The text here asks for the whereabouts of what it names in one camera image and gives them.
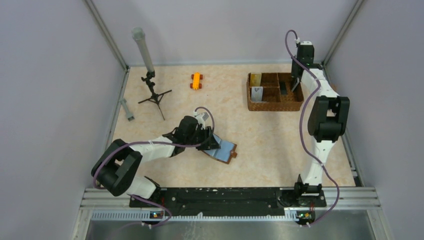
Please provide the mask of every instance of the black tripod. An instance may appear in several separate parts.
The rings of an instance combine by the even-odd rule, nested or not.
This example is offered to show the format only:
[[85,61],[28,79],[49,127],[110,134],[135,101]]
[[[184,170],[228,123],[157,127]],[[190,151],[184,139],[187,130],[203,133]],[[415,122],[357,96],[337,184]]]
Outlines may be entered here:
[[162,98],[164,97],[164,95],[167,94],[167,93],[172,92],[172,90],[168,90],[166,92],[162,92],[161,94],[155,93],[155,90],[153,89],[153,86],[155,85],[155,83],[152,82],[152,81],[150,81],[150,79],[152,79],[154,77],[155,77],[155,71],[152,71],[152,72],[148,71],[147,74],[146,74],[146,78],[141,77],[141,80],[143,82],[145,82],[146,85],[148,86],[148,89],[151,92],[151,97],[149,97],[147,99],[144,99],[143,101],[139,101],[138,103],[141,104],[141,103],[144,103],[146,101],[155,103],[157,105],[157,107],[159,108],[160,114],[162,114],[163,120],[165,120],[164,114],[162,113],[162,109],[161,109],[161,106],[159,106],[159,103],[161,103]]

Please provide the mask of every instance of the white wall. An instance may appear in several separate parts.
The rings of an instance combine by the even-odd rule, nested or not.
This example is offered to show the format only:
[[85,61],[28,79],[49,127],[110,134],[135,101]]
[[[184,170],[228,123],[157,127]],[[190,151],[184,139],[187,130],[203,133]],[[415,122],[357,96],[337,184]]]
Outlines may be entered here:
[[126,63],[144,65],[131,37],[142,27],[154,64],[291,62],[295,29],[323,60],[356,0],[94,0]]
[[369,0],[329,64],[347,129],[395,239],[422,239],[424,1]]
[[0,239],[69,239],[123,70],[81,0],[1,1],[0,36]]

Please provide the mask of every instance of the marble tabletop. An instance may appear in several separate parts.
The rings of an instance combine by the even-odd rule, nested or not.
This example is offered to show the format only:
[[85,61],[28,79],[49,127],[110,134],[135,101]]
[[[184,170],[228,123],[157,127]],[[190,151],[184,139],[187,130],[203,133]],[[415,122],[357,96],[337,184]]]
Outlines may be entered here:
[[[215,119],[215,133],[237,144],[236,158],[230,164],[216,161],[201,151],[186,148],[172,158],[157,159],[140,165],[137,172],[162,187],[292,187],[309,157],[302,149],[299,134],[300,111],[249,111],[246,81],[248,73],[288,73],[290,64],[182,65],[155,67],[156,93],[163,97],[160,107],[139,101],[150,97],[141,81],[145,67],[131,67],[124,98],[134,120],[128,121],[121,107],[114,139],[125,142],[146,141],[171,132],[198,106],[208,108]],[[203,74],[202,89],[190,88],[191,74]],[[312,107],[307,107],[306,116]],[[304,121],[306,131],[307,117]],[[311,136],[304,132],[310,149]],[[354,186],[349,161],[342,143],[336,142],[327,161],[330,175],[340,186]],[[333,186],[326,176],[323,186]]]

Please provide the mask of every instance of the wicker basket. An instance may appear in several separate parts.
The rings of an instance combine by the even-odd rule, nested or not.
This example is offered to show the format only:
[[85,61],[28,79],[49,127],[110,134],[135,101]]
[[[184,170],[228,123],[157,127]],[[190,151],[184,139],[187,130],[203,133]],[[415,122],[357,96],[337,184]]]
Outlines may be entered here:
[[[263,102],[253,102],[252,87],[249,86],[251,74],[247,77],[247,107],[249,111],[299,111],[304,102],[302,86],[299,84],[292,92],[293,80],[289,72],[264,72],[260,81],[263,87]],[[287,95],[281,95],[280,85],[285,84]]]

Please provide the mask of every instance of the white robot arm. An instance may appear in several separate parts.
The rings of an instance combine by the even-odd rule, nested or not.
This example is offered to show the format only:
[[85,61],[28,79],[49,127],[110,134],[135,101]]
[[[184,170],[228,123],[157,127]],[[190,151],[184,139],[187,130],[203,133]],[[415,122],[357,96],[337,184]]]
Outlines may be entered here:
[[[348,119],[349,98],[340,96],[327,81],[319,64],[314,63],[314,46],[310,41],[296,40],[297,54],[292,62],[291,76],[296,82],[302,82],[315,99],[310,113],[307,130],[312,136],[312,155],[325,165],[331,149],[341,135],[345,133]],[[319,196],[323,182],[323,167],[316,159],[310,161],[299,175],[295,190],[300,196]]]
[[94,165],[91,175],[114,196],[128,194],[149,199],[160,186],[146,176],[136,175],[140,164],[173,157],[185,147],[196,147],[200,151],[220,148],[213,137],[213,128],[205,124],[208,117],[207,113],[195,111],[193,116],[185,116],[172,132],[139,144],[129,145],[116,139]]

